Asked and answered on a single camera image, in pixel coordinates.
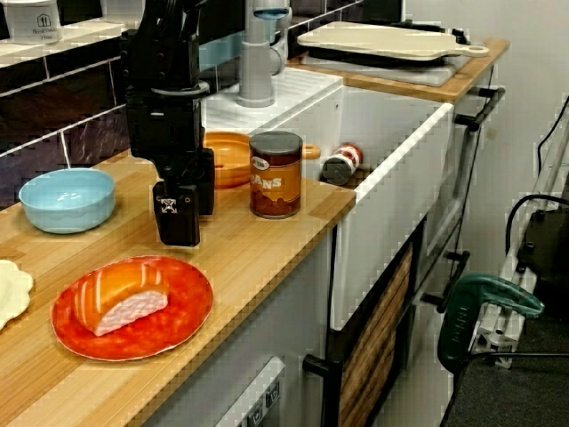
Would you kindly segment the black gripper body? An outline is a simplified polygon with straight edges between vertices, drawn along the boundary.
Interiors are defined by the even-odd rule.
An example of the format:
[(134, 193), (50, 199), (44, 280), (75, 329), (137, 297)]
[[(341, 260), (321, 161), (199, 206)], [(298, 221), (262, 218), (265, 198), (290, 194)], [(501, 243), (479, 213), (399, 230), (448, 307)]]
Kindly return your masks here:
[(154, 164), (158, 176), (196, 183), (204, 176), (200, 100), (151, 90), (126, 90), (131, 153)]

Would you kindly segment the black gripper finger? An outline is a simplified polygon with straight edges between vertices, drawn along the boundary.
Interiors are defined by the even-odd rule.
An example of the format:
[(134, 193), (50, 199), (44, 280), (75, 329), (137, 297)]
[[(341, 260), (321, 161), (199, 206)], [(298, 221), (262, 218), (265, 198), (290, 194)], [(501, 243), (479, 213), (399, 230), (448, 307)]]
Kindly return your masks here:
[(214, 208), (215, 163), (212, 149), (203, 148), (199, 164), (203, 175), (198, 180), (199, 214), (211, 215)]
[(164, 181), (153, 188), (153, 207), (161, 241), (168, 246), (200, 243), (199, 205), (196, 185), (170, 189)]

